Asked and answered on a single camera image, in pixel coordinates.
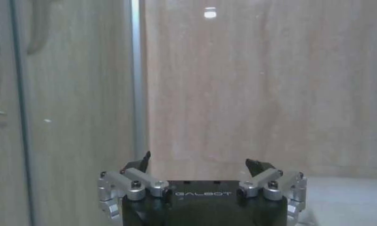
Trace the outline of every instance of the vertical metal rail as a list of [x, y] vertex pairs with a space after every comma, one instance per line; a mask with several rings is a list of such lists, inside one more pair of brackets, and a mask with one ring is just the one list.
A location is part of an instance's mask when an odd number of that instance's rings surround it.
[[132, 44], [134, 44], [134, 128], [135, 158], [142, 159], [148, 151], [147, 137], [147, 83], [146, 83], [146, 40], [144, 0], [131, 0]]

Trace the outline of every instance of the white surface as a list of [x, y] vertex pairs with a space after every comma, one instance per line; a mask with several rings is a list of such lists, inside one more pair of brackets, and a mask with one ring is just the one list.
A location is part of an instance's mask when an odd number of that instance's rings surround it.
[[377, 180], [310, 178], [307, 205], [300, 216], [307, 224], [377, 226]]

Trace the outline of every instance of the glass door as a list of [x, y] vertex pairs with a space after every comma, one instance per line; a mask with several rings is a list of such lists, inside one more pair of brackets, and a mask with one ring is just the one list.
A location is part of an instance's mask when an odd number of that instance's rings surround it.
[[35, 225], [104, 225], [99, 173], [134, 158], [130, 1], [14, 4]]

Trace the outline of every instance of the screw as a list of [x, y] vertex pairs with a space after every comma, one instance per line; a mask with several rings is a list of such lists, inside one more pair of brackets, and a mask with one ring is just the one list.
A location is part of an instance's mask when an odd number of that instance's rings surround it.
[[135, 180], [132, 182], [132, 188], [140, 188], [142, 187], [142, 182], [139, 180]]
[[164, 182], [160, 180], [160, 181], [156, 181], [156, 186], [162, 186], [164, 184]]
[[272, 180], [268, 182], [268, 188], [278, 189], [278, 181]]

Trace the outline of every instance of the robotic hand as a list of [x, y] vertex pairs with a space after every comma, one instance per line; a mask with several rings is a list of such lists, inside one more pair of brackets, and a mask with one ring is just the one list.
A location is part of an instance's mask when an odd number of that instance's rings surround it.
[[146, 173], [151, 153], [99, 178], [100, 208], [124, 226], [295, 226], [307, 178], [248, 159], [248, 181], [166, 181]]

